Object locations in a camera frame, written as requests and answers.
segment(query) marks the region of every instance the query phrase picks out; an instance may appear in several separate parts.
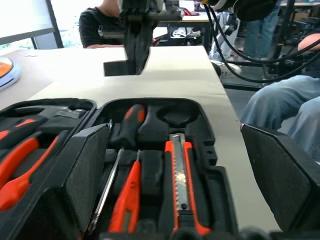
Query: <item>screwdriver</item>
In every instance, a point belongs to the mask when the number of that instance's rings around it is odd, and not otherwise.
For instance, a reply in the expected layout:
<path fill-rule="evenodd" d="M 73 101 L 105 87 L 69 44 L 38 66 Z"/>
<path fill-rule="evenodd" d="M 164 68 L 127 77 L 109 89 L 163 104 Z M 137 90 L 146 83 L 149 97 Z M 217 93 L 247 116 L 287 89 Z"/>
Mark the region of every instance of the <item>screwdriver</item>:
<path fill-rule="evenodd" d="M 120 146 L 121 148 L 118 152 L 114 165 L 111 169 L 110 175 L 106 181 L 102 195 L 99 199 L 98 205 L 95 209 L 94 215 L 88 227 L 89 236 L 91 236 L 94 233 L 97 227 L 99 217 L 105 206 L 112 183 L 115 179 L 121 155 L 125 150 L 125 148 L 127 147 L 134 148 L 134 146 L 136 145 L 135 144 L 136 133 L 139 127 L 144 122 L 145 118 L 146 118 L 146 112 L 144 107 L 140 104 L 133 105 L 124 115 L 123 121 L 120 126 L 120 130 L 118 132 L 115 132 L 111 136 L 110 141 Z"/>
<path fill-rule="evenodd" d="M 140 178 L 141 165 L 139 162 L 140 150 L 137 152 L 136 161 L 124 183 L 124 186 L 115 202 L 108 232 L 134 233 L 140 209 Z"/>

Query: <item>round orange lid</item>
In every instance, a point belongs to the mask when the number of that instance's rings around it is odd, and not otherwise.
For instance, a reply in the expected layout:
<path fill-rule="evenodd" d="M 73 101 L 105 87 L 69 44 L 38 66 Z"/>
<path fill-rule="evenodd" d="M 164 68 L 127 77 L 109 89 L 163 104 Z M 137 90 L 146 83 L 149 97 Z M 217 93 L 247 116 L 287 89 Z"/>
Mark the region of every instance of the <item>round orange lid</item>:
<path fill-rule="evenodd" d="M 9 58 L 0 57 L 0 78 L 10 72 L 13 65 L 13 62 Z"/>

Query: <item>box cutter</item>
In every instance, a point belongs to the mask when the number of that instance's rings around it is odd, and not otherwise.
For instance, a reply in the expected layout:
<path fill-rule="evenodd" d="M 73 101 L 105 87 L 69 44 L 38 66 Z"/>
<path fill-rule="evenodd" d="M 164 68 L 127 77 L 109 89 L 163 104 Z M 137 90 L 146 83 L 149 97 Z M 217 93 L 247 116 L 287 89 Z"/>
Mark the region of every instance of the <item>box cutter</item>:
<path fill-rule="evenodd" d="M 165 151 L 171 153 L 173 183 L 173 232 L 180 227 L 192 228 L 203 236 L 211 229 L 202 226 L 198 220 L 197 206 L 192 182 L 188 150 L 192 148 L 182 133 L 171 134 L 165 144 Z"/>

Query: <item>blue jeans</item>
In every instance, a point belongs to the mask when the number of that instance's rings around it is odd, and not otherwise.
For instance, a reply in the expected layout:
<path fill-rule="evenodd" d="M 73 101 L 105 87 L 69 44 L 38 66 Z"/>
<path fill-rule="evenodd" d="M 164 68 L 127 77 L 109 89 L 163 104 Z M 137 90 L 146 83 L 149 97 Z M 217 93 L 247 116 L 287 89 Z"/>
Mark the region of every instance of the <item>blue jeans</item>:
<path fill-rule="evenodd" d="M 278 130 L 294 116 L 288 135 L 320 162 L 320 78 L 297 75 L 262 88 L 249 100 L 241 121 Z"/>
<path fill-rule="evenodd" d="M 249 21 L 246 23 L 246 36 L 243 54 L 251 58 L 268 57 L 274 31 L 278 23 L 280 3 L 281 1 L 278 1 L 273 11 L 264 19 Z"/>

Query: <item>black screwdriver handle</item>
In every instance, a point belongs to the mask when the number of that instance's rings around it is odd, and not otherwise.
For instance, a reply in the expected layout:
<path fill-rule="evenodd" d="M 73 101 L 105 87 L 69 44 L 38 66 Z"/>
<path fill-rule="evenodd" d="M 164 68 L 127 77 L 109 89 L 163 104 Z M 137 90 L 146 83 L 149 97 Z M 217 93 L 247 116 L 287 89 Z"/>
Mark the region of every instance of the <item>black screwdriver handle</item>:
<path fill-rule="evenodd" d="M 119 131 L 112 133 L 110 142 L 121 148 L 134 148 L 136 133 L 145 119 L 145 108 L 140 104 L 133 105 L 124 115 Z"/>

